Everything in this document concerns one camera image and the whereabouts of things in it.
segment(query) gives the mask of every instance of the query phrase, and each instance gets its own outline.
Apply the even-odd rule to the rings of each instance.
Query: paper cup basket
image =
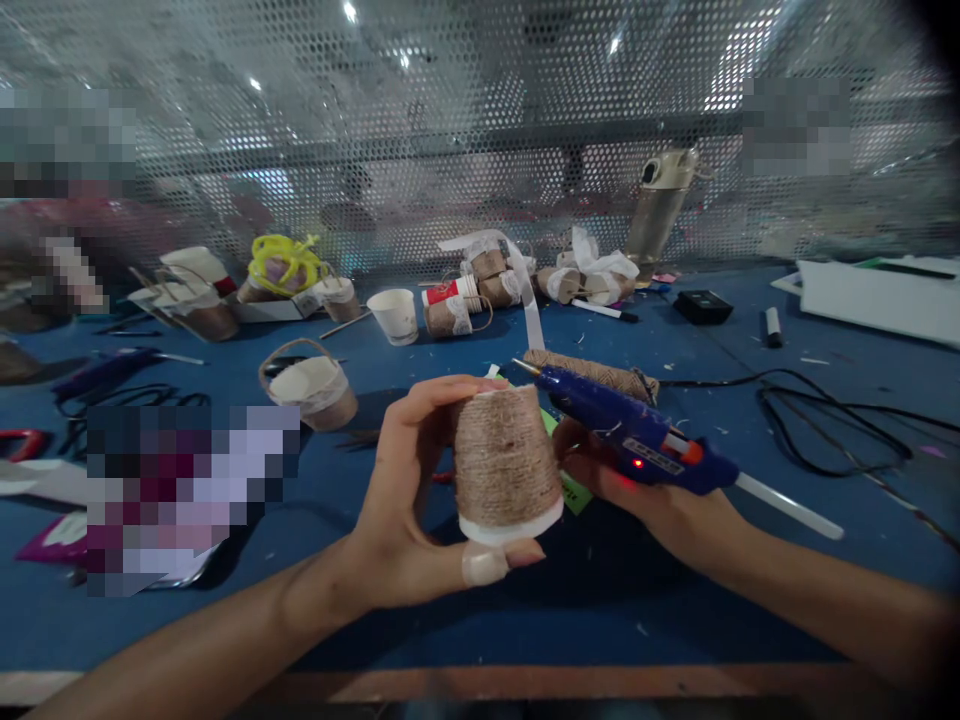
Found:
[[[268,381],[267,366],[294,345],[312,345],[322,355],[291,365]],[[300,421],[315,432],[330,432],[346,425],[357,414],[357,396],[343,368],[320,343],[307,338],[281,345],[258,371],[260,385],[277,405],[298,406]]]

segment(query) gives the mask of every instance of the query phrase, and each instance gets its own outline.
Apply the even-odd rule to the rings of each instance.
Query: glue gun nozzle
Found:
[[[524,370],[526,370],[528,373],[530,373],[531,375],[539,375],[539,374],[540,374],[540,368],[538,368],[538,367],[535,367],[535,366],[533,366],[533,365],[528,365],[527,363],[523,362],[523,360],[517,360],[516,358],[514,358],[513,361],[514,361],[517,365],[519,365],[520,367],[522,367]]]

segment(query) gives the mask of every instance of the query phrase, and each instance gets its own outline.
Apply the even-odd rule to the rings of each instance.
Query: wooden table edge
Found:
[[[0,705],[37,705],[78,679],[77,672],[0,673]],[[371,672],[293,672],[254,702],[403,702],[451,700],[850,696],[886,686],[852,663],[764,663],[657,667],[412,668]]]

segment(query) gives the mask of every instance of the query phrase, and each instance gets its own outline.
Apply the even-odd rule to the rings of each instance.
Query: glue gun label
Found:
[[[647,462],[652,462],[654,465],[659,467],[661,470],[665,470],[671,475],[679,475],[683,472],[683,465],[680,463],[674,462],[666,455],[661,455],[653,448],[649,448],[646,445],[643,445],[633,438],[627,438],[623,441],[623,446],[632,452],[634,455],[639,455]]]

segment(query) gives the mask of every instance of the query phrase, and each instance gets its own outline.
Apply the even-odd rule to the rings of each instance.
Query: hand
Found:
[[[597,497],[637,517],[671,555],[706,575],[746,558],[762,533],[720,490],[698,496],[673,485],[643,485],[614,470],[612,448],[571,418],[553,433],[561,467]]]
[[[505,380],[451,375],[417,383],[387,409],[357,526],[334,548],[337,582],[360,614],[489,585],[545,557],[533,539],[505,548],[474,542],[443,547],[427,537],[417,519],[416,508],[453,439],[451,406],[506,387]]]

